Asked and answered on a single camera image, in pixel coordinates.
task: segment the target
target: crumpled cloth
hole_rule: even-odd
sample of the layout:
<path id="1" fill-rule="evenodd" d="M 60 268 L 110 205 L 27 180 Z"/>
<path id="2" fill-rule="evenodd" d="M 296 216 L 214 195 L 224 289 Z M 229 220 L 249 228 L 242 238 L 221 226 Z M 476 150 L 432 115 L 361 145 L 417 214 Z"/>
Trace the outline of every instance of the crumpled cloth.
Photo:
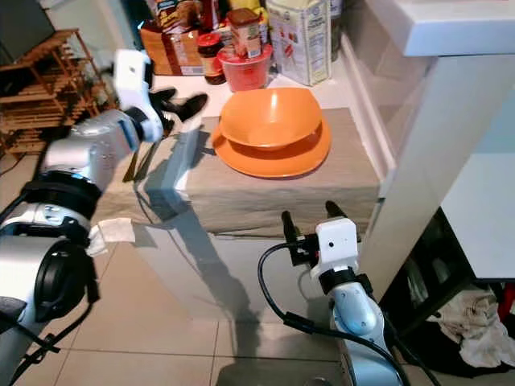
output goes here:
<path id="1" fill-rule="evenodd" d="M 491 290 L 470 286 L 454 296 L 431 316 L 442 332 L 460 344 L 463 361 L 475 368 L 495 368 L 504 362 L 515 367 L 515 340 L 497 314 L 498 304 Z"/>

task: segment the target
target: tile floor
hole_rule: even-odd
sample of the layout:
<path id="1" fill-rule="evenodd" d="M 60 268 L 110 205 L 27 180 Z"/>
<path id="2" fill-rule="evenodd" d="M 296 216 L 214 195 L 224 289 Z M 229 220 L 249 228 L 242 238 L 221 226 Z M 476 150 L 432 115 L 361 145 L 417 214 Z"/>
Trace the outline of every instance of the tile floor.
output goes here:
<path id="1" fill-rule="evenodd" d="M 0 170 L 12 165 L 5 157 Z M 30 178 L 34 157 L 26 157 L 0 178 L 0 207 Z M 281 324 L 234 324 L 192 319 L 150 266 L 127 243 L 111 244 L 95 257 L 102 299 L 86 321 L 31 368 L 18 386 L 279 386 L 323 377 L 341 385 L 335 342 L 304 335 Z M 77 307 L 53 321 L 44 333 L 64 328 Z M 407 366 L 413 385 L 429 385 L 419 369 Z M 515 375 L 473 381 L 439 376 L 445 386 L 515 384 Z"/>

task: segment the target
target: beige cloth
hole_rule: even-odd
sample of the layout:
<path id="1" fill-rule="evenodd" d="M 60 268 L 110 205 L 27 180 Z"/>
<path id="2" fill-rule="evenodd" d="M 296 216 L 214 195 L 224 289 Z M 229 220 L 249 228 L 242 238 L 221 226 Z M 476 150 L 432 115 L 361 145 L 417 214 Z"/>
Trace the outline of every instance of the beige cloth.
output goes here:
<path id="1" fill-rule="evenodd" d="M 326 218 L 331 199 L 365 232 L 379 181 L 348 109 L 323 111 L 332 128 L 332 148 L 323 165 L 296 179 L 257 179 L 226 166 L 208 137 L 218 118 L 203 119 L 187 195 L 208 232 L 239 236 L 282 236 L 281 213 L 291 212 L 303 232 Z"/>

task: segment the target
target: stacked dishes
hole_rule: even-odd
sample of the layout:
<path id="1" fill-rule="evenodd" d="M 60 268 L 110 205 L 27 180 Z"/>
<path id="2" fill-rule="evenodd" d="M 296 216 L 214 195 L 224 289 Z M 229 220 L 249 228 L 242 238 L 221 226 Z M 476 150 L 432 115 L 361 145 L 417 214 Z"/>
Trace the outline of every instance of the stacked dishes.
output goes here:
<path id="1" fill-rule="evenodd" d="M 331 148 L 331 130 L 305 88 L 235 93 L 222 109 L 211 139 L 227 165 L 264 178 L 314 170 Z"/>

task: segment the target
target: food container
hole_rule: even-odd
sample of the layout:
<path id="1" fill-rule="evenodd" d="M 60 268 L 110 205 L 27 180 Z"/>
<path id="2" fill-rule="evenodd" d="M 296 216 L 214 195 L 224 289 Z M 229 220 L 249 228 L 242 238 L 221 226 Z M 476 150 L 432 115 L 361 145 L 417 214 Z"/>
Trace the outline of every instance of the food container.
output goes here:
<path id="1" fill-rule="evenodd" d="M 261 54 L 261 37 L 259 35 L 259 14 L 249 8 L 231 10 L 227 13 L 231 25 L 233 45 L 242 58 L 256 58 Z"/>
<path id="2" fill-rule="evenodd" d="M 225 82 L 220 61 L 216 58 L 218 51 L 224 46 L 218 34 L 201 35 L 198 40 L 199 55 L 204 67 L 204 77 L 209 84 Z"/>
<path id="3" fill-rule="evenodd" d="M 222 63 L 225 78 L 232 92 L 254 90 L 264 87 L 270 67 L 272 46 L 263 47 L 263 53 L 252 59 L 241 58 L 234 47 L 227 46 L 218 51 L 216 57 Z"/>

